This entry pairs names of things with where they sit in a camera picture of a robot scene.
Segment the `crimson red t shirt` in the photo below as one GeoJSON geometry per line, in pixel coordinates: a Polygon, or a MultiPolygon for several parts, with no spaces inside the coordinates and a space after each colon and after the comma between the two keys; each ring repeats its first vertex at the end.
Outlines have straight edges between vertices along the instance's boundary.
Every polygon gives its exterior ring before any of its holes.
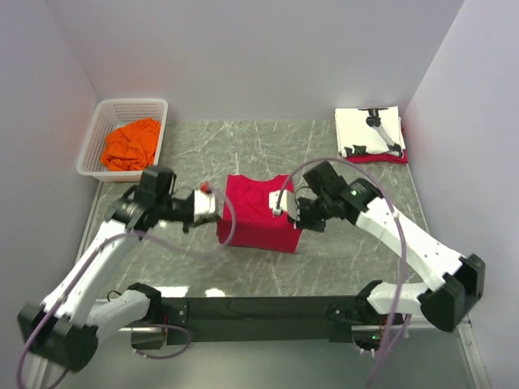
{"type": "Polygon", "coordinates": [[[223,216],[217,222],[219,242],[225,242],[235,221],[231,246],[294,253],[302,231],[294,228],[287,215],[275,216],[269,207],[269,195],[279,190],[286,178],[282,174],[267,181],[256,181],[244,175],[229,175],[225,194],[234,207],[235,216],[224,206],[223,216]]]}

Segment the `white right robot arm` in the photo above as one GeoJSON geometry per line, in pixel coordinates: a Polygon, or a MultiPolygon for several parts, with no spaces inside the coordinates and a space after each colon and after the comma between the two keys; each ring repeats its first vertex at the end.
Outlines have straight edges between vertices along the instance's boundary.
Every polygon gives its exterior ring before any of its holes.
{"type": "Polygon", "coordinates": [[[303,178],[315,198],[295,200],[299,229],[322,232],[328,220],[346,220],[384,243],[421,278],[419,283],[371,283],[356,303],[360,320],[421,315],[437,329],[451,332],[481,300],[484,261],[476,254],[462,255],[417,226],[397,210],[373,177],[347,182],[329,160],[319,159],[303,178]]]}

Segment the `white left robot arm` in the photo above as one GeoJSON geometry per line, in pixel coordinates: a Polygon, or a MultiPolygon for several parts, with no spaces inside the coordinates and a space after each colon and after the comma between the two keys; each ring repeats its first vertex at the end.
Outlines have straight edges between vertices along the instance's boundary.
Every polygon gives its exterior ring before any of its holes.
{"type": "Polygon", "coordinates": [[[65,279],[38,305],[27,304],[18,314],[26,343],[24,351],[43,357],[65,371],[81,371],[98,345],[132,323],[162,323],[161,292],[145,284],[131,285],[122,296],[95,307],[97,294],[123,258],[161,221],[182,223],[184,231],[201,210],[214,208],[212,197],[193,190],[174,196],[172,169],[152,166],[138,184],[112,203],[92,244],[65,279]]]}

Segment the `folded red t shirt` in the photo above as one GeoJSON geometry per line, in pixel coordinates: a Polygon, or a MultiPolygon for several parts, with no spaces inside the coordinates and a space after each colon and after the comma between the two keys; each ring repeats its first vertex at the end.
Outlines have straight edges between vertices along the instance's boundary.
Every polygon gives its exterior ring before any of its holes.
{"type": "Polygon", "coordinates": [[[367,152],[365,145],[353,145],[352,147],[344,147],[345,157],[349,162],[353,162],[356,164],[373,162],[389,162],[399,165],[408,164],[409,160],[407,156],[407,151],[405,149],[403,126],[400,126],[398,141],[392,140],[392,138],[388,135],[387,131],[385,130],[382,124],[380,124],[379,126],[372,126],[371,129],[374,130],[379,135],[379,137],[386,143],[388,151],[385,153],[373,154],[367,152]]]}

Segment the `orange t shirt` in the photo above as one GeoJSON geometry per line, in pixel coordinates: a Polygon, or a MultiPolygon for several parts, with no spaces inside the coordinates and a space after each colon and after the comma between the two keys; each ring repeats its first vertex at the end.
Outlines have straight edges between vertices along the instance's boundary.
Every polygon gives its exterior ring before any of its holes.
{"type": "Polygon", "coordinates": [[[144,118],[119,127],[105,137],[101,164],[109,171],[141,171],[152,165],[161,124],[144,118]]]}

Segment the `white plastic laundry basket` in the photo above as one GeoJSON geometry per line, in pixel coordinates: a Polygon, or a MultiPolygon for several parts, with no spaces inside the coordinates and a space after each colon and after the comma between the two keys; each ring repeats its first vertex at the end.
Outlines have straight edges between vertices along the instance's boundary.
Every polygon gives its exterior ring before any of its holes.
{"type": "Polygon", "coordinates": [[[160,98],[118,98],[101,101],[94,111],[87,130],[76,164],[77,173],[94,177],[101,182],[137,182],[142,174],[140,170],[110,171],[101,163],[101,155],[105,150],[105,138],[118,128],[140,119],[151,118],[158,121],[161,126],[152,162],[157,165],[161,154],[168,108],[168,102],[160,98]]]}

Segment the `folded white printed t shirt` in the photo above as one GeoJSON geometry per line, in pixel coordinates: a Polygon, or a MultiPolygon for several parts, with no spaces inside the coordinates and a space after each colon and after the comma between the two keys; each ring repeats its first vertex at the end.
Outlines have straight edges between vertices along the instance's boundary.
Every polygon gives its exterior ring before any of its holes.
{"type": "Polygon", "coordinates": [[[335,109],[335,127],[337,149],[342,157],[405,157],[397,106],[335,109]]]}

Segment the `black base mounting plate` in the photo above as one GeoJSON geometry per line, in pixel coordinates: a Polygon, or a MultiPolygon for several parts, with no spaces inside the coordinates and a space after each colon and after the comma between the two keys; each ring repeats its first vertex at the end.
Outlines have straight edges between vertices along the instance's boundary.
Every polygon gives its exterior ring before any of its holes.
{"type": "Polygon", "coordinates": [[[187,329],[194,342],[329,340],[350,343],[356,326],[379,328],[387,321],[365,299],[314,297],[170,297],[153,319],[187,329]]]}

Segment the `aluminium extrusion rail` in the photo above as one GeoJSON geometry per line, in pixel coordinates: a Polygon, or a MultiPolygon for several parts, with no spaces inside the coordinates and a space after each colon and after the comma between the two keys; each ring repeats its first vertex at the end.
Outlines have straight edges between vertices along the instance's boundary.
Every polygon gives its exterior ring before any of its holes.
{"type": "MultiPolygon", "coordinates": [[[[473,388],[468,323],[444,333],[413,321],[382,360],[374,388],[473,388]]],[[[104,343],[62,388],[365,388],[376,359],[353,344],[326,340],[194,343],[182,355],[150,361],[130,337],[104,343]]]]}

